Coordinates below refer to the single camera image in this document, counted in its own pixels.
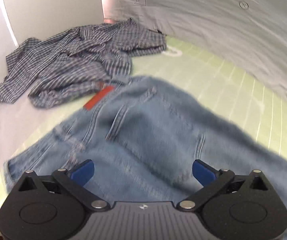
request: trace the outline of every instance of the jeans back pocket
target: jeans back pocket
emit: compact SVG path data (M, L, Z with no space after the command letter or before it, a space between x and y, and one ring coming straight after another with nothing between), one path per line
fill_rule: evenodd
M152 88L119 109L106 140L119 143L152 173L179 185L192 176L204 136Z

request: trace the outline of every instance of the light blue jeans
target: light blue jeans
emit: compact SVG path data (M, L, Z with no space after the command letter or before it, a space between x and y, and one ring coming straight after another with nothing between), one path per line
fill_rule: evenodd
M106 201L176 203L201 188L192 175L201 159L241 175L262 170L287 207L286 160L166 82L113 83L116 90L91 110L77 111L5 163L8 190L25 170L49 175L92 159L94 176L84 187Z

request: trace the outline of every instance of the blue gripper pad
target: blue gripper pad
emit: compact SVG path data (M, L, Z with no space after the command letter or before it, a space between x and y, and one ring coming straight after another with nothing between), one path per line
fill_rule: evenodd
M84 186L94 175L94 163L92 160L85 160L68 172L71 180L80 186Z
M203 161L195 160L192 164L192 174L205 187L216 180L220 173Z

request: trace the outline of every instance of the plaid shirt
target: plaid shirt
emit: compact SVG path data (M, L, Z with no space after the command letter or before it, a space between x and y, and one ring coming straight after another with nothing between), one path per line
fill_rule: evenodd
M163 50L165 36L132 19L72 28L45 41L30 38L6 57L0 102L14 103L38 79L28 97L50 108L101 90L115 74L130 74L132 56Z

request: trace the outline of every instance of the metal screw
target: metal screw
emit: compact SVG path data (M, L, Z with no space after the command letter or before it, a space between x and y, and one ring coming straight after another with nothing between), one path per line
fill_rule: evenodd
M105 202L104 200L95 200L91 203L91 205L94 207L94 208L98 208L98 209L101 209L101 208L105 208L108 203Z
M190 200L181 201L179 205L184 209L191 209L191 208L194 208L196 206L196 204Z

